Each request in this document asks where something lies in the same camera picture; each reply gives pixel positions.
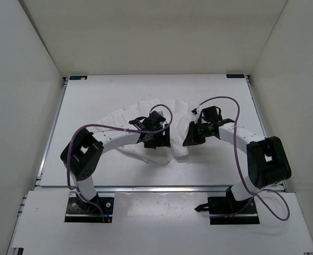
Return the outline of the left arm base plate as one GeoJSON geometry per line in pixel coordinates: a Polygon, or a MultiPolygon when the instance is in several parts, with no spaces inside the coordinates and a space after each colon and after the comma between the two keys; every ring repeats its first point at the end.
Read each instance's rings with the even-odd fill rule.
{"type": "Polygon", "coordinates": [[[83,201],[73,196],[68,198],[64,221],[67,223],[112,223],[114,197],[99,197],[100,210],[93,205],[84,205],[83,201]]]}

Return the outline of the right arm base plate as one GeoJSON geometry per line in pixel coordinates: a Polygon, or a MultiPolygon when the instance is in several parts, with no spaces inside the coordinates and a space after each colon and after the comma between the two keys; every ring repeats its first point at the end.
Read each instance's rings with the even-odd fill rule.
{"type": "Polygon", "coordinates": [[[211,225],[260,224],[254,199],[234,202],[227,197],[208,197],[207,203],[198,205],[194,210],[208,211],[211,225]]]}

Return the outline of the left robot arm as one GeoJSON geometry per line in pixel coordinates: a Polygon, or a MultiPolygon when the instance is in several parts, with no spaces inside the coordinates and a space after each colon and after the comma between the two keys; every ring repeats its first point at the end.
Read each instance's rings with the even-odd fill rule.
{"type": "Polygon", "coordinates": [[[123,127],[87,124],[80,127],[60,155],[66,168],[69,190],[76,194],[76,204],[86,214],[103,216],[105,205],[95,190],[92,175],[100,157],[117,148],[143,143],[144,147],[170,147],[170,124],[153,111],[137,117],[123,127]]]}

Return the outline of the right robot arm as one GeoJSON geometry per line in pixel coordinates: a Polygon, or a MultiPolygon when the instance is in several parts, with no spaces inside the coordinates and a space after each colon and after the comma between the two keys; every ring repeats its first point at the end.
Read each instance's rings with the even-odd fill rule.
{"type": "Polygon", "coordinates": [[[233,145],[237,168],[240,168],[238,151],[247,156],[246,177],[226,190],[225,208],[236,213],[244,201],[257,195],[264,188],[287,180],[291,168],[280,138],[257,135],[237,125],[236,120],[223,118],[221,109],[211,106],[192,110],[194,120],[189,123],[184,147],[204,144],[206,138],[217,139],[233,145]]]}

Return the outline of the white pleated skirt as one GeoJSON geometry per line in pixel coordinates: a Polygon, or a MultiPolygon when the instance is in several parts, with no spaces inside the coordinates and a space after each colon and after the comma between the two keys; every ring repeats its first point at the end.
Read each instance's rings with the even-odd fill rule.
{"type": "Polygon", "coordinates": [[[132,144],[118,148],[117,150],[129,157],[138,158],[146,163],[165,165],[175,158],[189,154],[184,142],[189,123],[193,120],[191,110],[197,105],[193,101],[182,101],[174,99],[153,99],[138,101],[133,105],[123,106],[121,109],[112,112],[102,118],[98,123],[102,125],[120,127],[137,117],[146,116],[151,108],[157,104],[163,104],[170,108],[173,113],[173,120],[170,125],[170,148],[159,147],[156,149],[145,148],[144,144],[132,144]]]}

